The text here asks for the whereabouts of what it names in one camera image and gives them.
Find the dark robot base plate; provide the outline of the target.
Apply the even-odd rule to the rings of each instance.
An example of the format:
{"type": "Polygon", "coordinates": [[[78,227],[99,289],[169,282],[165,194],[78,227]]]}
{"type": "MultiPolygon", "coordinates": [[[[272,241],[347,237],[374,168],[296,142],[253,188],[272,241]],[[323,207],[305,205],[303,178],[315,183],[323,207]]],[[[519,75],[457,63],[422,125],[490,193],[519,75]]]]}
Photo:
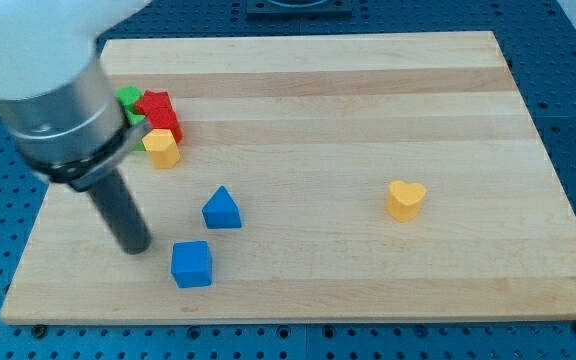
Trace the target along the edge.
{"type": "Polygon", "coordinates": [[[353,0],[245,0],[248,18],[307,17],[321,15],[348,16],[353,0]]]}

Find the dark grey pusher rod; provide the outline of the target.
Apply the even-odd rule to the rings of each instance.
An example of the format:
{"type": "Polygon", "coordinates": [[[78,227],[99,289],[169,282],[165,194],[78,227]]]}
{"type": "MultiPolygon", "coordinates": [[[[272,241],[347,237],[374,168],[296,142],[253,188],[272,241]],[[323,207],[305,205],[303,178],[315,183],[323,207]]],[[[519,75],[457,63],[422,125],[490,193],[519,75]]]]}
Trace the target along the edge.
{"type": "Polygon", "coordinates": [[[118,170],[112,170],[87,191],[124,253],[146,251],[150,230],[118,170]]]}

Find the silver cylindrical tool flange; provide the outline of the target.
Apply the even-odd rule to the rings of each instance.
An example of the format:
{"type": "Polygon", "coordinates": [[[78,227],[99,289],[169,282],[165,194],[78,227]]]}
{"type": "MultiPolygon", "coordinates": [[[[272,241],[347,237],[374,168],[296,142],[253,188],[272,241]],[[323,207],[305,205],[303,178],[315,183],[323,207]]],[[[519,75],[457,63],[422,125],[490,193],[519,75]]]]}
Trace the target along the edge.
{"type": "Polygon", "coordinates": [[[129,122],[97,59],[55,90],[0,100],[0,117],[29,167],[78,192],[118,184],[119,164],[151,130],[129,122]]]}

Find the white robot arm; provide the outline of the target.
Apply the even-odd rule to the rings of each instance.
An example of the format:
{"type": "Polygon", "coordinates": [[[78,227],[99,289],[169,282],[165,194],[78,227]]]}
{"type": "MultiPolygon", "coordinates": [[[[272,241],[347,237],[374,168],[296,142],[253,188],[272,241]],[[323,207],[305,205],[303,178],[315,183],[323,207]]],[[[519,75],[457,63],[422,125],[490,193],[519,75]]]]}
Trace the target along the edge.
{"type": "Polygon", "coordinates": [[[147,4],[0,1],[0,118],[27,165],[87,193],[128,254],[151,234],[118,165],[151,127],[130,124],[96,41],[147,4]]]}

